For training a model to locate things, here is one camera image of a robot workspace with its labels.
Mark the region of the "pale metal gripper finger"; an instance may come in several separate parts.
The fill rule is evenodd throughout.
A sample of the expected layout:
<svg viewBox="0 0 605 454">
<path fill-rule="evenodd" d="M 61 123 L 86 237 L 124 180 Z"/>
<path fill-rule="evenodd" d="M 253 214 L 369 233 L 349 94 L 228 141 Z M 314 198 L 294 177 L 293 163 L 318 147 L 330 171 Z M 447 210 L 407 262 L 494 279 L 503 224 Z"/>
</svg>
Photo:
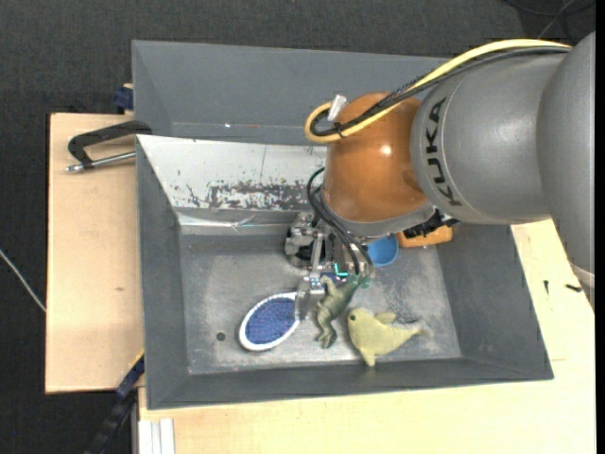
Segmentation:
<svg viewBox="0 0 605 454">
<path fill-rule="evenodd" d="M 321 276 L 312 276 L 309 279 L 309 310 L 316 311 L 320 301 L 325 297 L 326 288 Z"/>
<path fill-rule="evenodd" d="M 305 276 L 297 285 L 294 305 L 294 318 L 297 321 L 306 319 L 311 299 L 311 279 Z"/>
</svg>

